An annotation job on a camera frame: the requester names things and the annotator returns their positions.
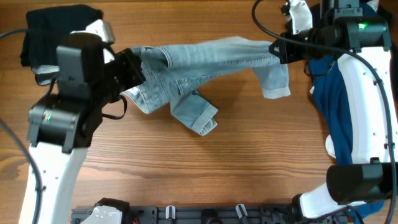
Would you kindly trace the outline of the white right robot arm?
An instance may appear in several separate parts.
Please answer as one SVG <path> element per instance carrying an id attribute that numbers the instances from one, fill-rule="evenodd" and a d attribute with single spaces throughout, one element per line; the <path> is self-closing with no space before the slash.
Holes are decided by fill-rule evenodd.
<path id="1" fill-rule="evenodd" d="M 281 8 L 288 31 L 270 51 L 282 63 L 309 62 L 313 97 L 328 125 L 337 160 L 326 182 L 294 197 L 289 220 L 308 223 L 353 211 L 358 220 L 397 203 L 397 118 L 391 91 L 387 21 L 359 1 L 305 1 Z"/>

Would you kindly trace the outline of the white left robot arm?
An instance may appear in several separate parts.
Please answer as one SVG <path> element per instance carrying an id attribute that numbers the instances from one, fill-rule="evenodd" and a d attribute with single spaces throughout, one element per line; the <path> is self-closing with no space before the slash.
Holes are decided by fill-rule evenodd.
<path id="1" fill-rule="evenodd" d="M 68 35 L 56 49 L 58 93 L 49 92 L 29 111 L 31 158 L 21 223 L 65 223 L 76 179 L 103 108 L 145 80 L 131 49 L 112 54 L 110 43 L 90 33 Z"/>

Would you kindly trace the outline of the light blue denim shorts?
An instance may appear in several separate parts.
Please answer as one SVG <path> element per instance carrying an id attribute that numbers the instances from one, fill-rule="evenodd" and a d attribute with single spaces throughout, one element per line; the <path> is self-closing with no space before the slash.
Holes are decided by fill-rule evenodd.
<path id="1" fill-rule="evenodd" d="M 170 113 L 187 128 L 204 136 L 213 130 L 218 109 L 198 88 L 214 78 L 252 69 L 264 98 L 290 95 L 289 70 L 269 53 L 270 42 L 228 37 L 199 44 L 134 47 L 145 82 L 124 94 L 145 114 L 170 105 Z"/>

